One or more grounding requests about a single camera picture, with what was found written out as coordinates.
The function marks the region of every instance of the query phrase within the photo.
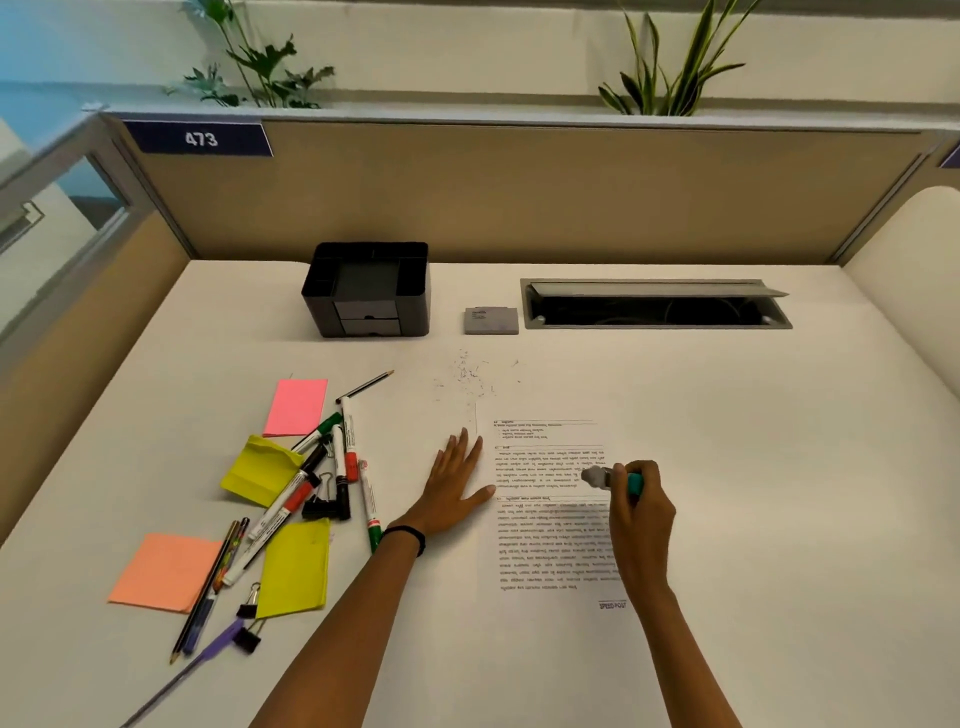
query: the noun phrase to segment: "pencil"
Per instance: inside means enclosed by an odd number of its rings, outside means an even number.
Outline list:
[[[200,613],[201,607],[204,605],[206,593],[210,591],[210,587],[213,584],[213,579],[217,575],[217,569],[220,566],[220,562],[223,561],[224,554],[227,553],[227,549],[230,547],[231,537],[233,532],[240,527],[240,521],[234,521],[230,524],[230,528],[227,531],[227,536],[224,538],[224,542],[220,544],[220,552],[217,554],[217,558],[213,560],[213,566],[210,567],[210,573],[206,575],[206,580],[204,581],[204,586],[200,589],[200,593],[197,594],[197,601],[193,605],[193,609],[190,610],[190,614],[186,618],[186,622],[183,624],[183,629],[180,630],[180,636],[177,637],[177,641],[174,643],[174,651],[170,653],[170,664],[172,665],[177,661],[177,658],[180,656],[180,651],[183,649],[183,643],[186,642],[187,635],[190,633],[190,627],[193,626],[194,621],[197,619],[197,615]]]
[[[230,564],[233,563],[233,559],[237,555],[237,551],[240,550],[240,543],[243,541],[243,537],[247,534],[247,527],[250,525],[250,519],[243,519],[240,521],[240,527],[233,532],[233,540],[230,542],[230,548],[227,550],[227,554],[224,556],[223,563],[221,563],[217,575],[213,579],[213,591],[215,594],[218,594],[224,586],[224,575],[227,573],[227,570],[230,568]]]
[[[382,375],[380,375],[380,376],[375,376],[375,377],[374,377],[373,379],[371,379],[370,381],[365,381],[365,382],[364,382],[363,384],[361,384],[359,387],[357,387],[357,388],[355,388],[355,389],[351,389],[351,390],[350,390],[349,392],[347,392],[345,395],[341,395],[340,397],[337,398],[337,404],[340,404],[340,400],[342,400],[344,397],[353,397],[354,395],[360,394],[360,393],[363,392],[365,389],[370,389],[370,388],[373,387],[378,381],[383,381],[383,380],[386,379],[388,376],[390,376],[391,374],[393,374],[394,371],[395,371],[395,370],[391,369],[389,372],[384,372],[384,373],[383,373]]]

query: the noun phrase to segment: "hand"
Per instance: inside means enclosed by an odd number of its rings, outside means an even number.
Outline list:
[[[391,525],[413,526],[424,536],[432,536],[452,528],[478,505],[490,500],[496,490],[492,485],[481,488],[469,498],[461,498],[482,450],[483,438],[478,437],[470,454],[466,454],[466,428],[461,430],[459,440],[456,435],[450,435],[446,449],[437,451],[433,469],[423,486],[423,495]]]
[[[643,474],[643,493],[631,503],[627,473]],[[660,468],[652,460],[636,460],[626,468],[613,466],[610,538],[620,578],[634,606],[638,601],[668,593],[666,557],[677,509],[660,486]]]

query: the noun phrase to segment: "cubicle number sign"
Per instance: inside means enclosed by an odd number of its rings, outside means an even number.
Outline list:
[[[128,121],[127,129],[148,155],[274,155],[263,125],[256,122]]]

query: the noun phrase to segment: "green leaves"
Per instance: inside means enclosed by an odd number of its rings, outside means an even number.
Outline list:
[[[205,73],[194,68],[193,75],[183,77],[183,85],[199,93],[201,101],[216,101],[222,107],[240,106],[240,97],[235,93],[227,93],[227,86],[216,63],[209,65]]]
[[[197,17],[209,18],[217,25],[233,22],[233,6],[227,0],[185,0],[184,8]]]
[[[183,77],[183,86],[202,94],[202,99],[216,101],[221,106],[234,107],[253,101],[258,107],[264,104],[274,108],[291,109],[320,107],[310,101],[307,95],[312,86],[334,75],[333,66],[327,65],[318,70],[311,67],[302,73],[291,73],[282,68],[285,59],[297,54],[293,36],[279,48],[270,44],[259,50],[248,40],[244,23],[234,8],[233,0],[184,0],[183,7],[197,17],[216,23],[227,46],[225,53],[237,64],[250,96],[241,98],[238,94],[227,93],[227,87],[216,64],[209,66],[206,73],[194,68],[192,76]],[[280,70],[285,78],[275,79],[274,76]],[[253,83],[248,79],[249,71],[255,74]]]
[[[697,109],[697,104],[703,96],[704,84],[708,80],[735,68],[742,68],[745,65],[745,63],[730,63],[715,66],[717,59],[723,54],[733,34],[736,33],[747,16],[753,12],[754,8],[759,5],[760,0],[753,0],[723,40],[716,44],[712,55],[709,54],[721,26],[736,7],[736,3],[737,0],[727,0],[720,12],[719,22],[714,26],[713,16],[716,11],[716,3],[714,0],[707,0],[693,37],[690,39],[690,46],[686,52],[683,68],[673,82],[668,82],[666,73],[660,66],[660,31],[656,23],[651,19],[649,13],[643,15],[643,22],[650,31],[652,53],[651,60],[648,62],[641,48],[641,41],[637,35],[634,22],[624,11],[623,16],[627,22],[630,42],[634,47],[634,75],[620,73],[620,83],[627,91],[627,96],[619,96],[610,88],[609,84],[603,84],[597,88],[600,98],[611,109],[622,114],[634,113],[634,106],[631,102],[636,105],[636,113],[640,114],[659,116],[688,116],[692,114]],[[663,78],[663,95],[658,101],[657,84],[659,77]]]
[[[633,113],[626,99],[617,96],[613,89],[610,88],[610,84],[600,85],[597,87],[597,90],[600,92],[600,98],[603,99],[604,103],[614,111],[618,111],[625,116],[630,116]]]
[[[266,81],[269,81],[274,75],[276,67],[283,59],[297,54],[293,36],[290,36],[287,42],[279,49],[273,44],[270,44],[264,48],[262,52],[247,46],[242,46],[240,50],[243,52],[243,56],[233,51],[227,51],[227,55]]]

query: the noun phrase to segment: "paper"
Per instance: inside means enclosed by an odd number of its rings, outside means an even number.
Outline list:
[[[264,437],[307,435],[324,413],[326,379],[281,379],[263,427]]]
[[[584,468],[606,465],[600,425],[511,414],[477,417],[487,458],[480,480],[497,487],[495,535],[482,557],[487,589],[514,598],[575,592],[601,606],[621,599],[610,497],[580,478]]]
[[[279,617],[326,604],[330,521],[289,523],[267,544],[256,617]]]
[[[303,455],[251,435],[220,487],[266,508],[290,482],[303,459]]]
[[[220,553],[219,541],[148,533],[107,601],[187,613]]]

